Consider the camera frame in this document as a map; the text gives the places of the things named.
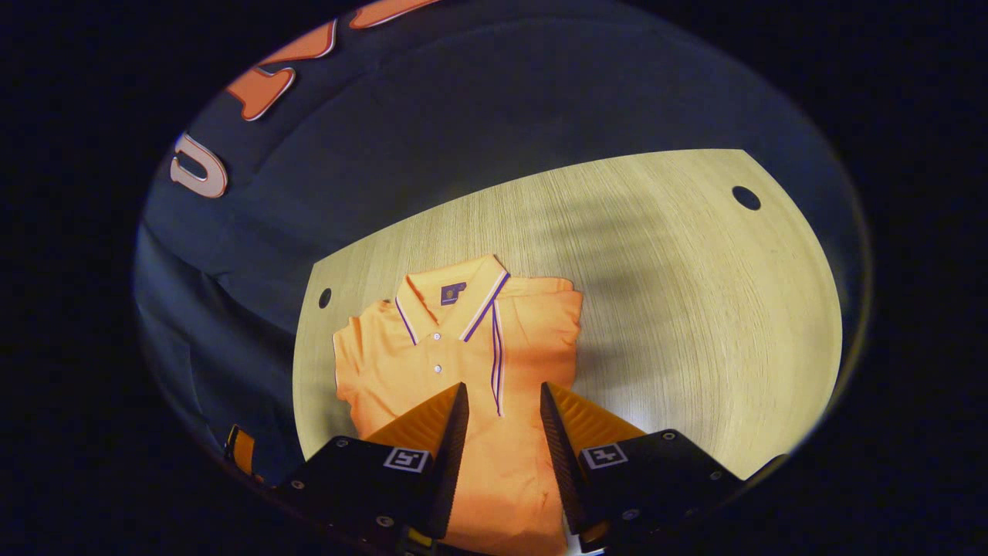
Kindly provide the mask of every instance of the orange letter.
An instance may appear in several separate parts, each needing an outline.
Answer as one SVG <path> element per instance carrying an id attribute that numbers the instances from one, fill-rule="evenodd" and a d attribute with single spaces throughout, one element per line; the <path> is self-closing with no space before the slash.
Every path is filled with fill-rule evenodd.
<path id="1" fill-rule="evenodd" d="M 216 155 L 197 143 L 189 134 L 182 134 L 175 143 L 175 152 L 184 152 L 189 158 L 206 169 L 206 177 L 201 178 L 179 164 L 179 157 L 172 158 L 172 181 L 181 183 L 203 197 L 215 199 L 226 191 L 226 169 Z"/>
<path id="2" fill-rule="evenodd" d="M 357 10 L 357 15 L 350 22 L 350 29 L 366 29 L 380 25 L 433 2 L 439 0 L 379 0 Z"/>
<path id="3" fill-rule="evenodd" d="M 292 41 L 258 65 L 319 58 L 329 53 L 335 43 L 336 20 L 333 20 Z M 226 91 L 243 104 L 240 117 L 253 122 L 263 116 L 294 81 L 295 70 L 290 67 L 275 73 L 255 67 L 230 83 Z"/>

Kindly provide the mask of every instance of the orange strap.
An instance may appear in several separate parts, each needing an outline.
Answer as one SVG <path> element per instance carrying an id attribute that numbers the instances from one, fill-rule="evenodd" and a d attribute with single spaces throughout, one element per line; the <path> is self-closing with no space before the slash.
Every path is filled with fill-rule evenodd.
<path id="1" fill-rule="evenodd" d="M 254 474 L 254 437 L 244 432 L 236 424 L 230 429 L 230 434 L 226 437 L 224 457 L 232 461 L 240 471 L 260 483 L 264 482 L 264 477 Z"/>

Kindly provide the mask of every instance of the polo collar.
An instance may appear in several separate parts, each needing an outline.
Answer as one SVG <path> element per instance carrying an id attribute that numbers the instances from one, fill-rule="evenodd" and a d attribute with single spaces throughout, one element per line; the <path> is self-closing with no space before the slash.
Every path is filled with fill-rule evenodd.
<path id="1" fill-rule="evenodd" d="M 466 288 L 443 321 L 437 323 L 423 302 L 419 288 L 448 282 L 451 276 L 465 276 L 465 280 L 457 280 L 465 281 Z M 398 285 L 395 306 L 415 345 L 436 332 L 469 341 L 510 276 L 493 254 L 428 272 L 407 274 Z"/>

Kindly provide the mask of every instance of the dark blue cloth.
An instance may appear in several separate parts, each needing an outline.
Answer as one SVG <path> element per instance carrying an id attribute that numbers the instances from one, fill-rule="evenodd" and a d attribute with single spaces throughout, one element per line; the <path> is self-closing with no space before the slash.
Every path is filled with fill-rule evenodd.
<path id="1" fill-rule="evenodd" d="M 360 31 L 352 17 L 325 57 L 265 66 L 297 77 L 259 120 L 221 92 L 188 125 L 226 168 L 223 197 L 173 183 L 171 153 L 151 184 L 134 283 L 145 345 L 217 454 L 237 423 L 269 480 L 302 462 L 291 363 L 312 264 L 456 197 L 610 156 L 746 150 L 819 237 L 848 341 L 863 258 L 847 178 L 813 125 L 730 57 L 603 0 L 443 1 Z"/>

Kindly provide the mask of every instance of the light wood surface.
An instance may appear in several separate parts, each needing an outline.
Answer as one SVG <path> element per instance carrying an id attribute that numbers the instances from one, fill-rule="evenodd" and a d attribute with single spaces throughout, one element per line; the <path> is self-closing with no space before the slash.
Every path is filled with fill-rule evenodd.
<path id="1" fill-rule="evenodd" d="M 760 210 L 735 200 L 739 185 Z M 744 151 L 652 152 L 487 188 L 315 264 L 293 369 L 306 459 L 356 435 L 333 332 L 405 274 L 487 253 L 584 293 L 574 392 L 643 430 L 679 429 L 742 479 L 799 443 L 831 396 L 840 308 L 805 218 Z"/>

